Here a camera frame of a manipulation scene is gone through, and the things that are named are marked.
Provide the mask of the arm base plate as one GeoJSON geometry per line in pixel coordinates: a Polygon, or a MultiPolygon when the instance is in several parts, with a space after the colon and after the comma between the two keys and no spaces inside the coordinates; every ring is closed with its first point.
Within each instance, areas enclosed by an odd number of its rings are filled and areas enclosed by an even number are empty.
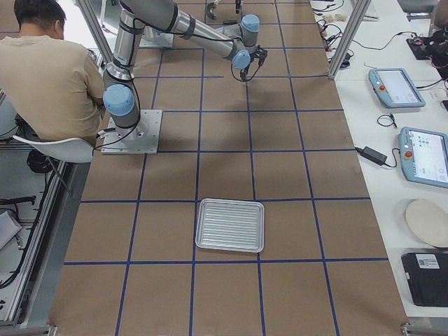
{"type": "Polygon", "coordinates": [[[139,155],[156,154],[162,124],[162,110],[141,110],[139,122],[135,126],[123,128],[116,125],[121,120],[112,115],[108,128],[114,128],[106,133],[103,146],[104,155],[139,155]]]}
{"type": "Polygon", "coordinates": [[[140,48],[171,49],[174,42],[174,35],[158,31],[146,26],[139,44],[140,48]]]}

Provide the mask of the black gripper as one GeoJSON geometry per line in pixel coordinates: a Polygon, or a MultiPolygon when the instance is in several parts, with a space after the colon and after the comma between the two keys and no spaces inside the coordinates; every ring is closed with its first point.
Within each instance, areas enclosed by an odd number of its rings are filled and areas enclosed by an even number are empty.
{"type": "MultiPolygon", "coordinates": [[[[268,51],[266,49],[264,49],[262,47],[257,47],[256,50],[250,54],[251,62],[254,62],[255,60],[257,60],[258,66],[261,67],[265,63],[267,55],[268,55],[268,51]]],[[[239,77],[240,77],[241,81],[249,80],[248,71],[249,71],[248,66],[239,71],[239,77]]]]}

